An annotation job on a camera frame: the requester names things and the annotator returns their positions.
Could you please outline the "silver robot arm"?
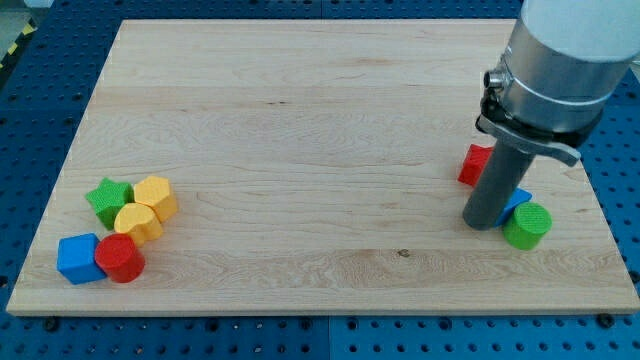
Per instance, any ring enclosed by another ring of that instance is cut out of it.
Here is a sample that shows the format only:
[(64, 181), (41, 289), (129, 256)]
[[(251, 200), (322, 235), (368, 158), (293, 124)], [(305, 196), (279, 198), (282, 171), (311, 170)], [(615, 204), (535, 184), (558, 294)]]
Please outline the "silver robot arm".
[(639, 54), (639, 0), (528, 0), (496, 67), (484, 74), (477, 129), (494, 150), (463, 210), (494, 226), (533, 159), (568, 166)]

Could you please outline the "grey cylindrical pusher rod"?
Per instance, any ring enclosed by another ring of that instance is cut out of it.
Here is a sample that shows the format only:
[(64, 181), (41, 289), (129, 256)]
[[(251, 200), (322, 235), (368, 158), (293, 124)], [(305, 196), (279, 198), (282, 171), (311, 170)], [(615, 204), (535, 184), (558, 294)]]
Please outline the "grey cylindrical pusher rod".
[(475, 230), (493, 228), (534, 158), (497, 141), (464, 207), (465, 223)]

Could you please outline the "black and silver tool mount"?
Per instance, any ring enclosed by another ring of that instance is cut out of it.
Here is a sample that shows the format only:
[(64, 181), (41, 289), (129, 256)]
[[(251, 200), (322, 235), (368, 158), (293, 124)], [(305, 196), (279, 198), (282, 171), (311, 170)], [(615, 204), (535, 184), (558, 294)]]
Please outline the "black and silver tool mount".
[(602, 110), (584, 126), (572, 131), (551, 131), (529, 125), (516, 119), (498, 102), (492, 89), (485, 90), (480, 104), (480, 115), (475, 126), (499, 142), (530, 155), (553, 158), (568, 166), (574, 166), (581, 155), (577, 148), (582, 145), (602, 118)]

